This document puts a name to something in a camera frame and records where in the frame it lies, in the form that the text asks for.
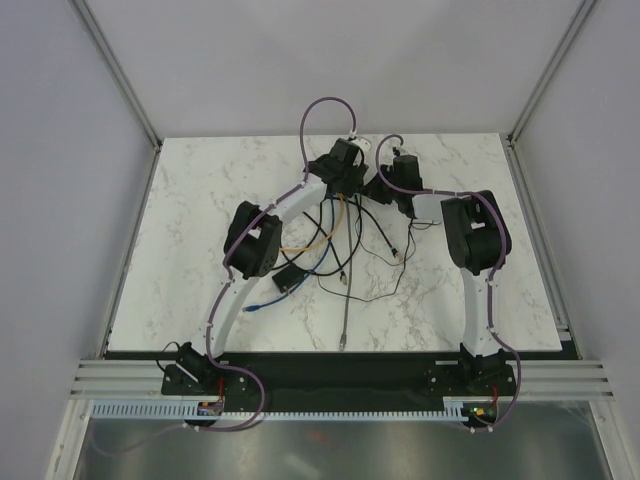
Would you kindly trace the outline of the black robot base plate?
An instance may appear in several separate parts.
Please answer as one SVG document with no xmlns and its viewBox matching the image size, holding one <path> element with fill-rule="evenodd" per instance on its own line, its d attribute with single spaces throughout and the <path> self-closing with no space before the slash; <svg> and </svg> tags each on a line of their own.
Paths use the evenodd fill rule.
<svg viewBox="0 0 640 480">
<path fill-rule="evenodd" d="M 454 378 L 459 353 L 226 353 L 220 362 L 243 367 L 262 382 L 233 374 L 216 394 L 246 411 L 374 411 L 441 407 L 447 396 L 472 394 Z"/>
</svg>

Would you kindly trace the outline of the black power adapter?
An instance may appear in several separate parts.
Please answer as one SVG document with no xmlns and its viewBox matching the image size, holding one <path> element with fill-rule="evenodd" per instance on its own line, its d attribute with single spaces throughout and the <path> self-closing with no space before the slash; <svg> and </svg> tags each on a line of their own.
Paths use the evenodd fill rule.
<svg viewBox="0 0 640 480">
<path fill-rule="evenodd" d="M 272 281 L 278 288 L 280 293 L 289 292 L 293 287 L 298 285 L 306 275 L 306 271 L 294 264 L 289 264 L 282 270 L 278 271 Z"/>
</svg>

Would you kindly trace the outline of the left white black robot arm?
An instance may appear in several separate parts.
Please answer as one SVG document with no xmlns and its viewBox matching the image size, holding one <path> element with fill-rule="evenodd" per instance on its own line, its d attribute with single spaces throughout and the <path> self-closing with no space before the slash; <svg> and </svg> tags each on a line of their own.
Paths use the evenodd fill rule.
<svg viewBox="0 0 640 480">
<path fill-rule="evenodd" d="M 164 368 L 162 394 L 214 395 L 220 383 L 229 383 L 233 374 L 253 380 L 265 392 L 253 372 L 219 361 L 231 327 L 248 294 L 275 265 L 283 227 L 330 194 L 350 197 L 356 193 L 364 183 L 365 155 L 370 148 L 368 140 L 351 133 L 336 140 L 327 154 L 314 161 L 304 159 L 303 179 L 267 206 L 244 201 L 237 207 L 223 245 L 227 279 L 204 324 L 205 352 L 198 353 L 189 342 L 181 345 L 175 362 Z"/>
</svg>

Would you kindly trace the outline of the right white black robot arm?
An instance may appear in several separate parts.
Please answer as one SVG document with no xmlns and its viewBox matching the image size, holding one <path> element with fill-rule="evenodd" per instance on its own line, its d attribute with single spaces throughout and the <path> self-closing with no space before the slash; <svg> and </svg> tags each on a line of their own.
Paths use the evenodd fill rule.
<svg viewBox="0 0 640 480">
<path fill-rule="evenodd" d="M 464 288 L 465 325 L 454 378 L 469 394 L 514 394 L 517 377 L 507 363 L 509 349 L 497 338 L 494 313 L 499 274 L 512 242 L 494 194 L 427 189 L 417 157 L 400 152 L 390 165 L 377 168 L 363 194 L 381 204 L 396 203 L 413 220 L 444 227 Z"/>
</svg>

